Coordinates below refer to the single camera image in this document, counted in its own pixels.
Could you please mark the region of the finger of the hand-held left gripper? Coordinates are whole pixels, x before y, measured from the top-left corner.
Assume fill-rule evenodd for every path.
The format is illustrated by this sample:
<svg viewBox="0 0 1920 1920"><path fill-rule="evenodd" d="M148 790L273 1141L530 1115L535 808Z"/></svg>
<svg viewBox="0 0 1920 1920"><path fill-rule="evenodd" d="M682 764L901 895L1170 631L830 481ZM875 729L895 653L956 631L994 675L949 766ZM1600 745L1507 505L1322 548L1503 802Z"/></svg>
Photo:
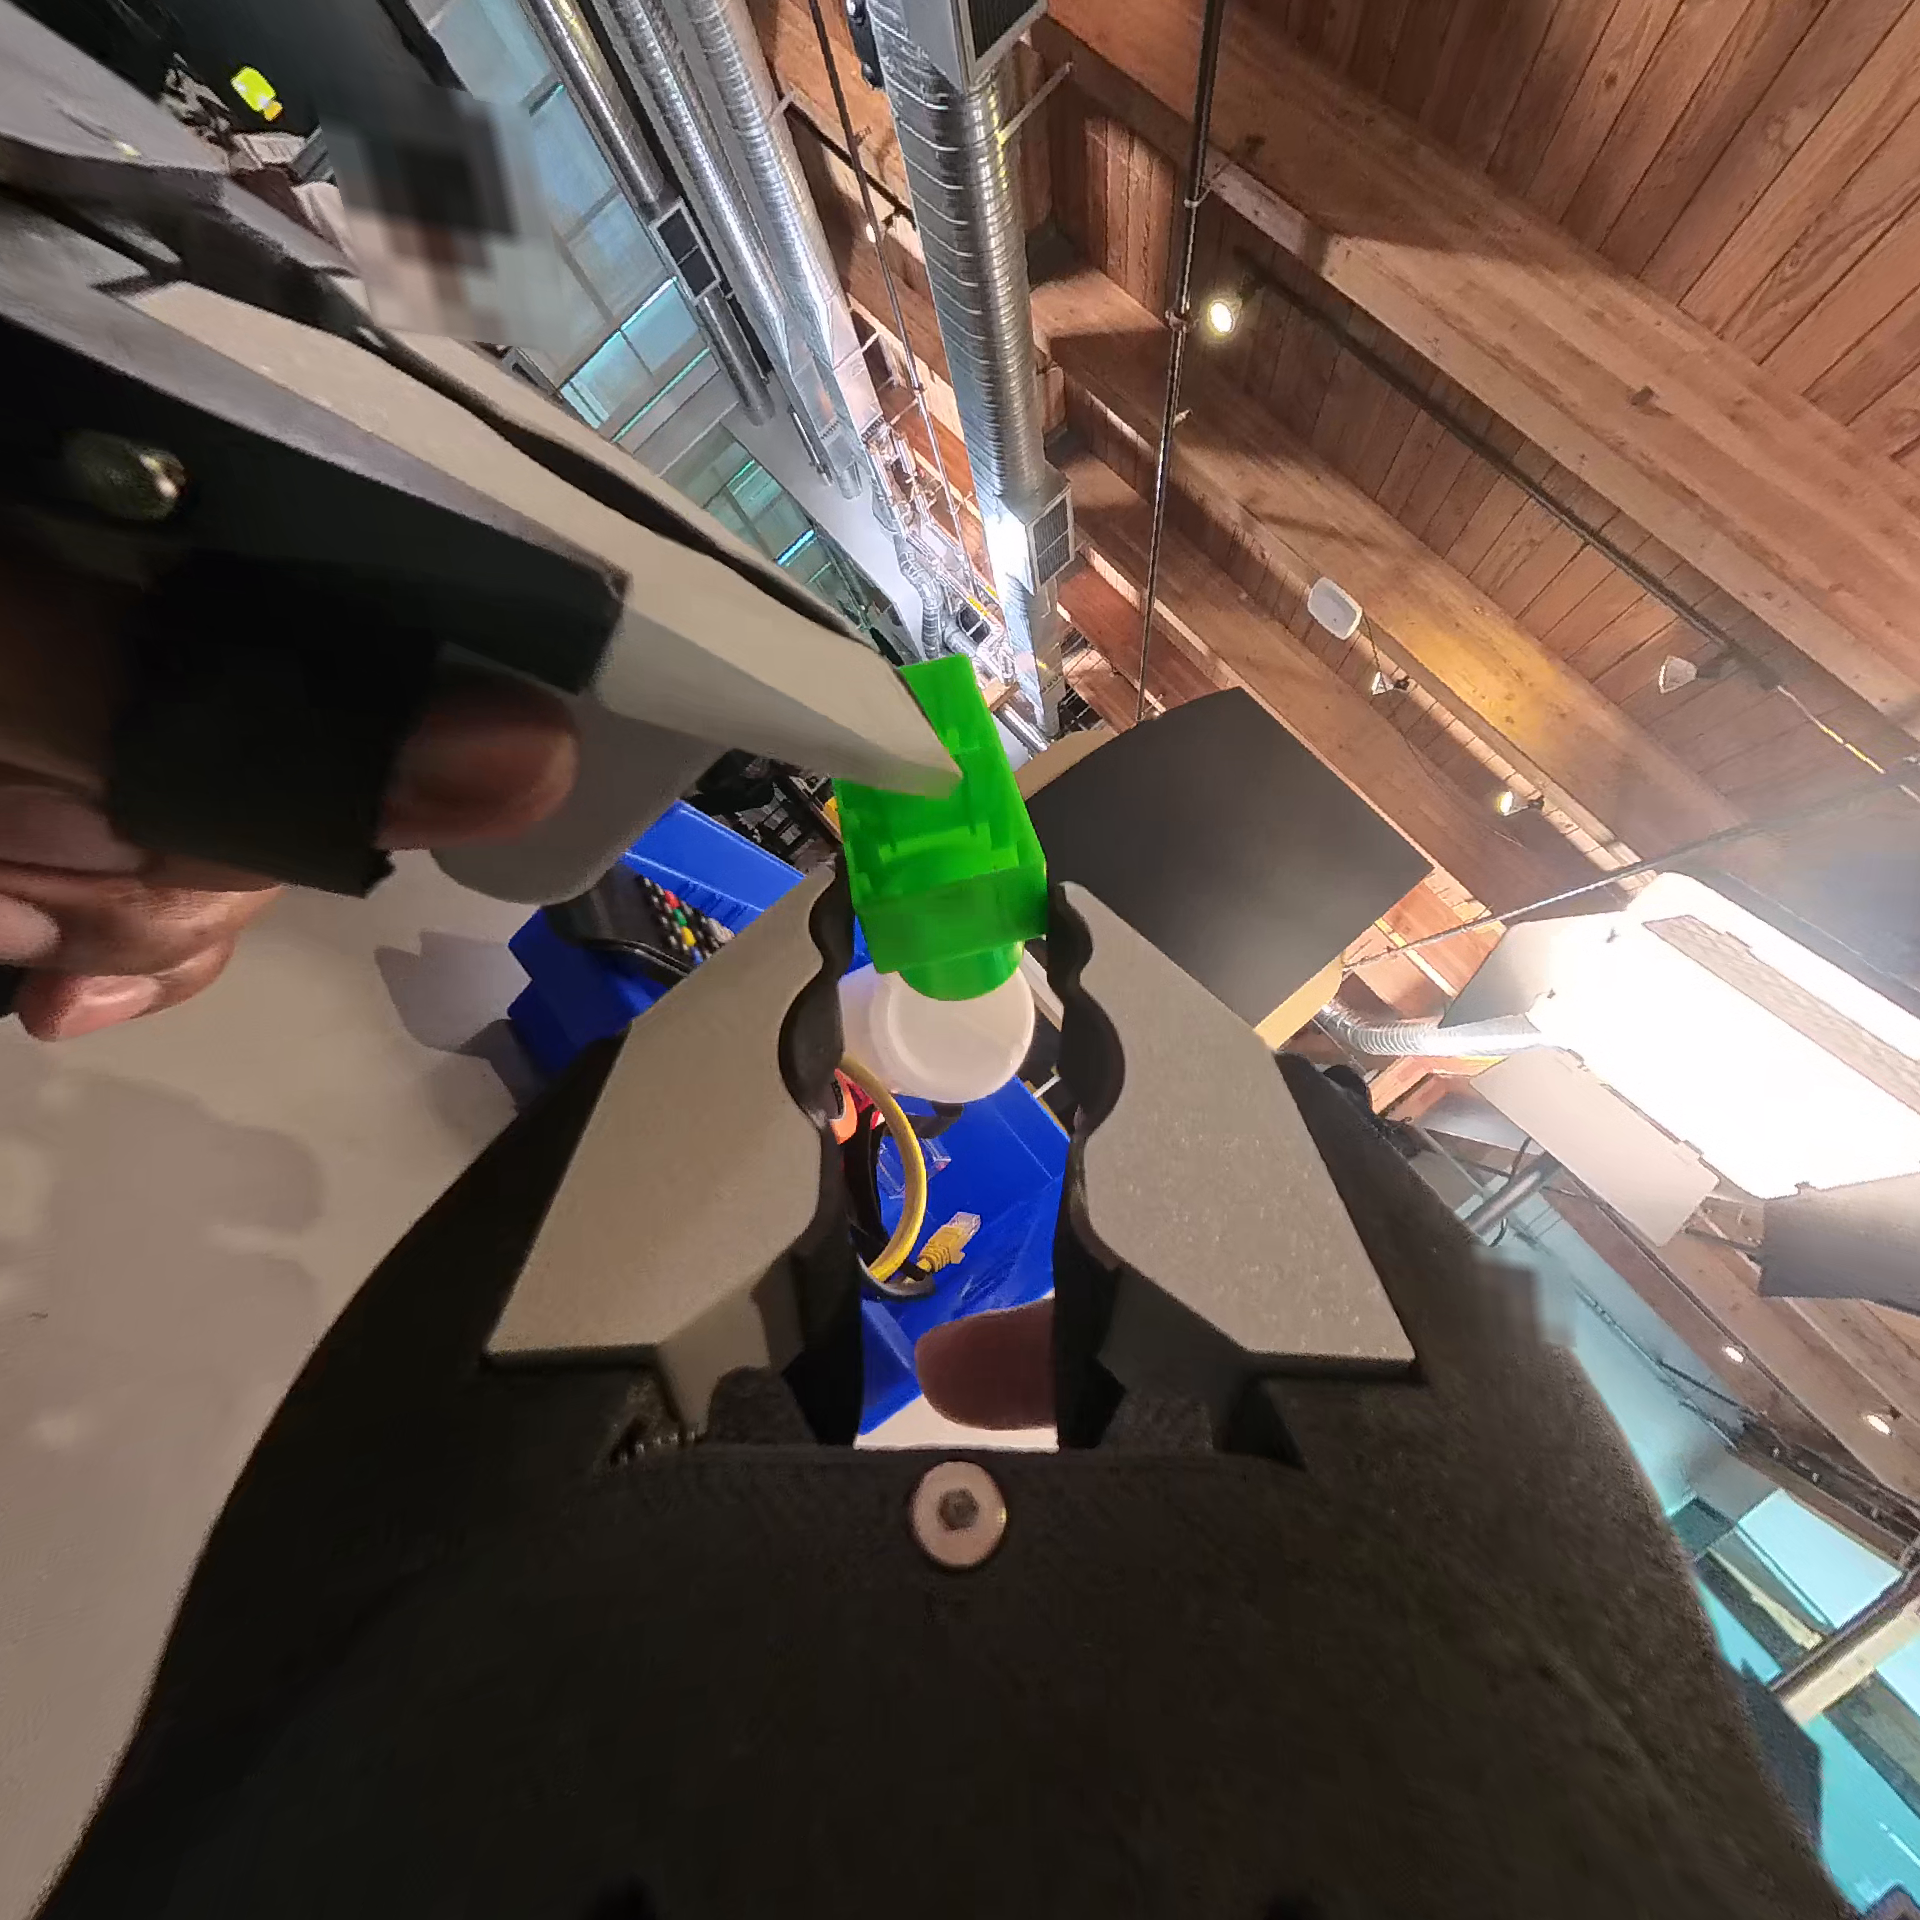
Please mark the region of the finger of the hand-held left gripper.
<svg viewBox="0 0 1920 1920"><path fill-rule="evenodd" d="M570 698L578 783L542 827L434 850L463 888L505 904L582 895L731 748L897 795L953 790L953 758L886 659L569 490L373 349L182 280L134 304L611 565L620 614L588 690Z"/></svg>
<svg viewBox="0 0 1920 1920"><path fill-rule="evenodd" d="M355 324L350 334L404 377L464 409L569 490L582 492L661 541L674 541L686 553L729 569L738 580L804 623L863 643L891 666L906 663L897 645L875 639L866 624L848 619L804 583L795 583L775 561L766 561L704 508L686 502L682 492L637 464L630 454L588 432L560 397L518 377L494 353L437 334L383 328L379 324Z"/></svg>

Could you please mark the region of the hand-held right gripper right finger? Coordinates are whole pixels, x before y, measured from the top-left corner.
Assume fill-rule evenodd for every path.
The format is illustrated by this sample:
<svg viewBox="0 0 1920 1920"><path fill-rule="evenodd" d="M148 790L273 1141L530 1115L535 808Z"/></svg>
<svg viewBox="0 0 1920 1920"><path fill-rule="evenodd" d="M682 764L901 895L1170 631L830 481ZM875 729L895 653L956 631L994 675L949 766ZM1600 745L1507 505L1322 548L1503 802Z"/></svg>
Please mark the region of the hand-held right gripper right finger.
<svg viewBox="0 0 1920 1920"><path fill-rule="evenodd" d="M1173 1423L1290 1453L1277 1385L1411 1382L1417 1349L1273 1051L1083 885L1044 973L1071 1097L1054 1238L1056 1441Z"/></svg>

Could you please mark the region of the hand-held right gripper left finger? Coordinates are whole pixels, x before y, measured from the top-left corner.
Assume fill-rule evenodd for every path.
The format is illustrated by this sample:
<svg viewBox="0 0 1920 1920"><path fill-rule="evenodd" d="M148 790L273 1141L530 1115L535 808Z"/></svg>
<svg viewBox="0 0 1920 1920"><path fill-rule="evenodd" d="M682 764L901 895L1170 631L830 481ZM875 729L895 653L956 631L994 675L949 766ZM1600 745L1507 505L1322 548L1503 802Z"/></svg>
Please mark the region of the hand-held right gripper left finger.
<svg viewBox="0 0 1920 1920"><path fill-rule="evenodd" d="M863 1279L830 1136L848 959L848 878L816 869L628 1028L494 1365L639 1368L686 1432L725 1376L775 1374L816 1441L856 1444Z"/></svg>

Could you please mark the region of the green plastic block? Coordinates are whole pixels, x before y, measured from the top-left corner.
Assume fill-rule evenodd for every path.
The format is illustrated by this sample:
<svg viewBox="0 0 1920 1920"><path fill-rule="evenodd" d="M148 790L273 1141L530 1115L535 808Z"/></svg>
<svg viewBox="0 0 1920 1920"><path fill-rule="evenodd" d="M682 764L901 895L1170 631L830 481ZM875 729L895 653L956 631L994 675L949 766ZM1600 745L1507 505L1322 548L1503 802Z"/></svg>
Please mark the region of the green plastic block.
<svg viewBox="0 0 1920 1920"><path fill-rule="evenodd" d="M851 908L875 973L928 1001L978 1001L1044 937L1044 851L974 660L918 660L903 684L959 783L943 797L835 783Z"/></svg>

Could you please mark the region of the person's left hand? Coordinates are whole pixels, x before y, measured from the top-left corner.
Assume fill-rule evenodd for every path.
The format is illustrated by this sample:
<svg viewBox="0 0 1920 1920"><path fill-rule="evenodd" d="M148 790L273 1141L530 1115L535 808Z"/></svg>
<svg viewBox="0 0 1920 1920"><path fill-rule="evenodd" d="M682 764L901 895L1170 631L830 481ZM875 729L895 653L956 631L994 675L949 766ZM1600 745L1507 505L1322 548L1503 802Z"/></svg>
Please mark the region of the person's left hand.
<svg viewBox="0 0 1920 1920"><path fill-rule="evenodd" d="M5 965L36 1041L199 997L278 899L270 877L171 859L107 808L129 589L5 537ZM578 778L569 711L535 685L447 675L397 758L383 851L501 843Z"/></svg>

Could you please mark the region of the person's right hand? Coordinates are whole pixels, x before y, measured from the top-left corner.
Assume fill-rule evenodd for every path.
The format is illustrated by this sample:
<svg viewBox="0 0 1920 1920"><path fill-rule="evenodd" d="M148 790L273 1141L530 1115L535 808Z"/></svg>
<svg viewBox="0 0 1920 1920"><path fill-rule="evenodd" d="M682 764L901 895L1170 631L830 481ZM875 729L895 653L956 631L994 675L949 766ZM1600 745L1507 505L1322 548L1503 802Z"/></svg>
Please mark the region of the person's right hand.
<svg viewBox="0 0 1920 1920"><path fill-rule="evenodd" d="M959 1427L1056 1427L1054 1298L929 1329L914 1348L928 1404Z"/></svg>

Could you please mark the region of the blue plastic bin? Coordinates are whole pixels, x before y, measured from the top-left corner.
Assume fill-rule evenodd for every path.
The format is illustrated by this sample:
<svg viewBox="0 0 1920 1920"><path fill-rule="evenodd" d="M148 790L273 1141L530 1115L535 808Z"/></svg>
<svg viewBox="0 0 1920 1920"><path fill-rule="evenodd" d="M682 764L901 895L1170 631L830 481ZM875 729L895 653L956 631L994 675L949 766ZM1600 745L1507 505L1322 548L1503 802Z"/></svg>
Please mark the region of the blue plastic bin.
<svg viewBox="0 0 1920 1920"><path fill-rule="evenodd" d="M678 802L607 877L613 904L678 904L686 921L707 917L741 937L804 872L712 816ZM626 951L602 948L582 915L537 908L510 938L525 987L510 1006L521 1044L545 1076L560 1076L586 1044L622 1034L669 989L671 977ZM925 1144L929 1203L925 1254L953 1221L976 1234L929 1272L925 1294L863 1300L863 1426L880 1441L901 1432L918 1404L914 1341L981 1312L1041 1300L1052 1290L1052 1226L1064 1195L1070 1139L1044 1103L1017 1078L988 1098L940 1111L903 1098Z"/></svg>

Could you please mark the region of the silver insulated ceiling pipes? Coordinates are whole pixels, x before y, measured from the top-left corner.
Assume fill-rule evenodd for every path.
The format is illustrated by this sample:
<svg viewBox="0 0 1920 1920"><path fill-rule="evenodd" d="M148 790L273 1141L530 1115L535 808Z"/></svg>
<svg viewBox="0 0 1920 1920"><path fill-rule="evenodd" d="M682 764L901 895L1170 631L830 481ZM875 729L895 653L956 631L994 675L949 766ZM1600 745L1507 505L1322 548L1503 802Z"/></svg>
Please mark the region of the silver insulated ceiling pipes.
<svg viewBox="0 0 1920 1920"><path fill-rule="evenodd" d="M747 4L525 4L751 420L880 519L889 424Z"/></svg>

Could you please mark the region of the studio light panel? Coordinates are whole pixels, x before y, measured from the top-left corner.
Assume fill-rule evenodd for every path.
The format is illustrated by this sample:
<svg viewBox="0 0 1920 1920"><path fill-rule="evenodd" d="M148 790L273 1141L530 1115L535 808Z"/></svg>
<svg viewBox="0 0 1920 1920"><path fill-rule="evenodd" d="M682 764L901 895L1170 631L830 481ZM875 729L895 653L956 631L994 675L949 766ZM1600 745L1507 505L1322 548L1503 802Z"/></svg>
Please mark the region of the studio light panel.
<svg viewBox="0 0 1920 1920"><path fill-rule="evenodd" d="M1511 928L1440 1018L1567 1051L1765 1206L1765 1291L1917 1316L1917 1018L1686 877Z"/></svg>

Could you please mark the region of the black board with wooden frame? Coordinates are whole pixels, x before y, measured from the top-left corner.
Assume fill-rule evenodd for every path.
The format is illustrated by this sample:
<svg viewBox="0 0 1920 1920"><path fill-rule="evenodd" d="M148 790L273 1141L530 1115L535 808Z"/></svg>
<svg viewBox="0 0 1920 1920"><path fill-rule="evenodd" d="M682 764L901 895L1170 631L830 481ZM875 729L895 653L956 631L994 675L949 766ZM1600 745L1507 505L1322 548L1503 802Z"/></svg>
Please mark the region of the black board with wooden frame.
<svg viewBox="0 0 1920 1920"><path fill-rule="evenodd" d="M1431 877L1244 690L1070 733L1017 784L1049 877L1083 885L1249 1028Z"/></svg>

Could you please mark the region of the large silver ventilation duct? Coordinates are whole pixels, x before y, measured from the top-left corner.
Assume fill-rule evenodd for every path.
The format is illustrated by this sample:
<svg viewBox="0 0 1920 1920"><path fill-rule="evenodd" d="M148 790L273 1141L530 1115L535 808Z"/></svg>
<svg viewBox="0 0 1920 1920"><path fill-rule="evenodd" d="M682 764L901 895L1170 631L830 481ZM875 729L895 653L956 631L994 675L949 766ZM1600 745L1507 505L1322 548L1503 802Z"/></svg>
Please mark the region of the large silver ventilation duct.
<svg viewBox="0 0 1920 1920"><path fill-rule="evenodd" d="M1044 404L1002 69L1041 4L871 4L1014 684L1061 733L1071 499Z"/></svg>

